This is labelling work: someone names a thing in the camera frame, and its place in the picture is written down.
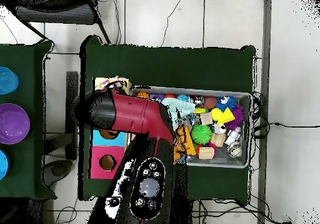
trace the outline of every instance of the yellow toy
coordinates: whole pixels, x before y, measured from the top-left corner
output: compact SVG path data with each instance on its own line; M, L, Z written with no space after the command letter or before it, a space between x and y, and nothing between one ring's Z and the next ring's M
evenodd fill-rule
M194 110L194 113L195 113L195 114L203 114L203 113L207 113L207 112L209 112L209 110L208 110L208 109L205 109L205 108L196 108L196 109Z
M234 117L234 115L232 114L232 112L230 111L230 109L227 107L224 112L222 113L222 115L219 117L219 120L217 121L217 125L221 126L224 123L230 122L232 120L235 120L236 118Z
M174 161L180 158L180 152L186 152L187 155L196 155L196 150L193 147L193 141L190 136L190 132L187 128L181 127L177 129L179 138L173 147Z
M224 110L224 112L222 112L218 108L212 109L211 116L214 121L217 121L218 126L221 126L224 123L235 120L234 115L232 114L232 112L230 111L230 109L228 107Z
M211 116L213 121L218 121L220 116L222 115L222 111L219 108L213 108L211 110Z

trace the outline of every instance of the blue bowl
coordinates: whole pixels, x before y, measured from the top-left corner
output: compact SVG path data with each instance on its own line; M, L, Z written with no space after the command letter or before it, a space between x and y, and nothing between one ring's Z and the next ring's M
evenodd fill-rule
M0 94L12 93L18 85L18 76L10 69L0 66Z
M0 180L2 180L9 169L9 159L7 158L7 155L0 150Z

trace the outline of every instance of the wooden block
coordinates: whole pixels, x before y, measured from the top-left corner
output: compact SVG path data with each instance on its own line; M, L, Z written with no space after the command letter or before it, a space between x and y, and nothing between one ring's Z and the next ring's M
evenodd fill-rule
M214 156L214 148L211 147L201 147L199 149L199 159L200 160L210 160Z
M211 143L215 144L217 147L222 147L225 140L226 134L212 134Z
M200 114L201 124L202 125L211 125L213 124L213 117L211 112Z

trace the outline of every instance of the green cloth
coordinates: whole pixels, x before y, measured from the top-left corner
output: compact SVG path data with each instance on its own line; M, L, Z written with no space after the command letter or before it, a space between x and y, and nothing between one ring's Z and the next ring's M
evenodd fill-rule
M82 44L86 92L92 90L93 77L118 75L132 85L252 92L255 49L147 48L101 45L97 36ZM88 179L90 131L84 139L84 198L104 196L110 180ZM236 198L247 203L248 168L188 167L190 199Z
M17 74L17 90L0 95L0 103L21 106L30 118L30 130L21 142L0 144L10 161L7 175L0 181L0 197L54 198L41 178L44 154L43 123L43 61L53 47L52 41L40 41L33 46L0 44L0 66Z

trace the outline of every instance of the colorful ball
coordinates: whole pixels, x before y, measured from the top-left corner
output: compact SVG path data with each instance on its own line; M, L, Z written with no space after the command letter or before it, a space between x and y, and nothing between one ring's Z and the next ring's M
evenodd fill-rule
M218 99L214 96L204 97L203 108L212 109L216 106Z
M176 96L174 94L166 94L164 95L164 98L175 98Z
M139 98L146 98L146 99L150 98L150 95L145 91L140 91L139 93L137 93L136 96Z
M218 109L218 108L213 108L213 109L211 110L212 120L213 120L213 121L218 121L219 118L220 118L220 116L222 115L222 113L223 113L223 112L222 112L220 109Z
M180 94L177 96L177 99L179 99L181 101L189 101L189 96L185 95L185 94Z
M216 108L219 108L222 112L228 107L231 111L236 107L237 101L233 96L218 97Z
M197 144L206 144L210 141L213 132L208 126L195 125L191 130L191 138Z

